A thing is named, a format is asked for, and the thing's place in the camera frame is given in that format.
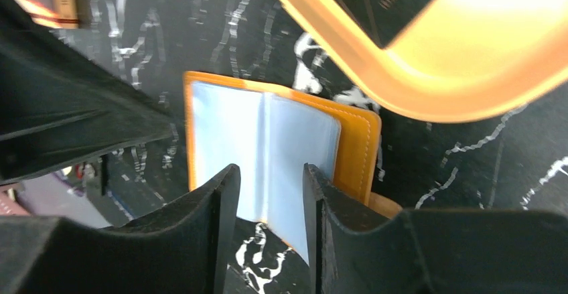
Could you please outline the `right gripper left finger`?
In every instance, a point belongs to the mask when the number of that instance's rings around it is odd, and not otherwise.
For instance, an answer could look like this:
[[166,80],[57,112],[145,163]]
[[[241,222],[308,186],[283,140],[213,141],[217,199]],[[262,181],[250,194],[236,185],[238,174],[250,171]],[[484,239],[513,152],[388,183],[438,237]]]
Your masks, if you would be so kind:
[[222,293],[240,169],[117,228],[1,218],[2,293]]

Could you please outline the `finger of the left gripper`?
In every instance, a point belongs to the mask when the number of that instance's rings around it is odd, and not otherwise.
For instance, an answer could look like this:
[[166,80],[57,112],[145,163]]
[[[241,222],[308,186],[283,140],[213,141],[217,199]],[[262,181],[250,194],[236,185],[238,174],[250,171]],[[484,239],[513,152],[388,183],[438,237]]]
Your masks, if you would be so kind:
[[170,135],[169,115],[1,0],[1,183]]

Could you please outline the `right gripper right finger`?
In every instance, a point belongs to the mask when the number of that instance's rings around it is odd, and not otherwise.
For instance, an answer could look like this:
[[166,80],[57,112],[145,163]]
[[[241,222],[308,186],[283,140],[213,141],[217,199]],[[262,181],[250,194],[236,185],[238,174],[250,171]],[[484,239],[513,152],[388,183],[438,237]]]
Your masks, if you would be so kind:
[[567,217],[402,210],[388,219],[303,169],[312,293],[566,293]]

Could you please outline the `orange leather card holder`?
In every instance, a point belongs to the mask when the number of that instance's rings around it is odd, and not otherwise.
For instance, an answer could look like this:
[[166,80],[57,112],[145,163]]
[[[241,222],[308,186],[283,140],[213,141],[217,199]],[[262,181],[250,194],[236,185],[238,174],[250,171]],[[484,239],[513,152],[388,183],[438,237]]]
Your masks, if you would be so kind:
[[262,222],[308,258],[303,166],[374,211],[401,207],[373,193],[381,121],[369,110],[284,86],[188,71],[184,74],[188,171],[192,190],[219,169],[240,167],[236,215]]

